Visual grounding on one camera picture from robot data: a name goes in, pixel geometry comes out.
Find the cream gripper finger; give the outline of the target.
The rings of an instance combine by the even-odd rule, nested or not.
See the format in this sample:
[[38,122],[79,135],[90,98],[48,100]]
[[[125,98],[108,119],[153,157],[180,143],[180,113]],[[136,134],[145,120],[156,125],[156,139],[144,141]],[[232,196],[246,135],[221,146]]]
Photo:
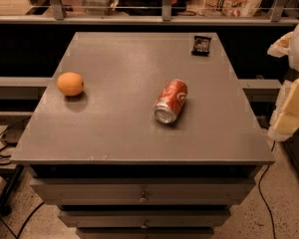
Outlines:
[[285,141],[299,128],[299,78],[285,81],[280,88],[270,119],[268,136]]
[[283,35],[269,47],[267,54],[276,58],[288,56],[290,54],[290,41],[292,35],[292,32]]

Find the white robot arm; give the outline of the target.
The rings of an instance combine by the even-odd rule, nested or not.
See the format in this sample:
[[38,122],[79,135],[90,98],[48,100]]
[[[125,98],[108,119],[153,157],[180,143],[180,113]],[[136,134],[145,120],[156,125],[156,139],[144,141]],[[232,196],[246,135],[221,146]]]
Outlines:
[[[267,54],[277,58],[287,56],[289,67],[299,73],[299,23],[292,32],[272,44]],[[276,141],[285,141],[298,128],[299,77],[293,81],[283,82],[270,119],[268,136]]]

